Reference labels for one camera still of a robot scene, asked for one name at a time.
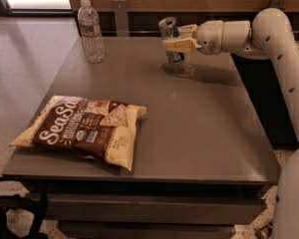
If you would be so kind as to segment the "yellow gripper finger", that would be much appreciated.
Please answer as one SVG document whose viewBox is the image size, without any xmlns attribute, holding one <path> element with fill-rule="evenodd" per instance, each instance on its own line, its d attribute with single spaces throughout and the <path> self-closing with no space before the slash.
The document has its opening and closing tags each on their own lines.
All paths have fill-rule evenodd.
<svg viewBox="0 0 299 239">
<path fill-rule="evenodd" d="M 171 38 L 162 41 L 162 45 L 167 51 L 191 54 L 202 46 L 192 37 Z"/>
<path fill-rule="evenodd" d="M 198 26 L 196 24 L 184 25 L 178 28 L 178 34 L 180 36 L 196 37 Z"/>
</svg>

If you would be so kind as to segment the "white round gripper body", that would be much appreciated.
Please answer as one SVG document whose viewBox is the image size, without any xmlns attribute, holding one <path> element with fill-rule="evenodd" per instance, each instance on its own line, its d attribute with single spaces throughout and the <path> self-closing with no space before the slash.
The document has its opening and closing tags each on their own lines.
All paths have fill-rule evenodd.
<svg viewBox="0 0 299 239">
<path fill-rule="evenodd" d="M 218 55 L 222 49 L 222 33 L 224 22 L 207 21 L 197 28 L 196 40 L 198 51 L 204 55 Z"/>
</svg>

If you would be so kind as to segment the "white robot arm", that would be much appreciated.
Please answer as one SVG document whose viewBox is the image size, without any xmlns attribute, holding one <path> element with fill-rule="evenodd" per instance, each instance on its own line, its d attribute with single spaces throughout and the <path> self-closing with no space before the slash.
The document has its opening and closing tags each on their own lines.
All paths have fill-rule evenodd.
<svg viewBox="0 0 299 239">
<path fill-rule="evenodd" d="M 177 29 L 162 41 L 169 52 L 236 54 L 271 61 L 299 144 L 299 48 L 291 23 L 277 8 L 260 11 L 252 21 L 207 21 Z M 299 239 L 299 148 L 282 168 L 271 239 Z"/>
</svg>

